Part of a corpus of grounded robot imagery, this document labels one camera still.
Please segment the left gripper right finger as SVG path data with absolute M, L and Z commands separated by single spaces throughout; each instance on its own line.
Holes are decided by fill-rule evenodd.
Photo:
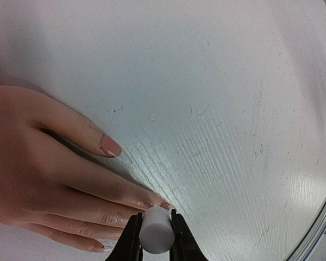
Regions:
M 170 249 L 170 260 L 208 261 L 197 244 L 184 217 L 177 213 L 175 209 L 171 211 L 171 221 L 175 240 Z

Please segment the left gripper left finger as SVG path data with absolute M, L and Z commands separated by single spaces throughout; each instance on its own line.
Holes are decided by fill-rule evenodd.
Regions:
M 105 261 L 142 261 L 143 250 L 139 242 L 142 222 L 142 213 L 130 217 L 114 249 Z

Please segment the mannequin hand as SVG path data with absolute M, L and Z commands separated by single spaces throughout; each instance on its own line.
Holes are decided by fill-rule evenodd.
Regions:
M 121 146 L 89 119 L 34 90 L 0 86 L 0 223 L 82 251 L 104 252 L 129 218 L 169 209 L 156 193 L 77 155 L 60 136 L 105 158 Z

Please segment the aluminium front rail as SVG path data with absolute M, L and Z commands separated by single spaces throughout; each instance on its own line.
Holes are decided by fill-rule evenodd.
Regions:
M 298 236 L 285 260 L 326 260 L 326 197 L 308 225 L 293 232 Z

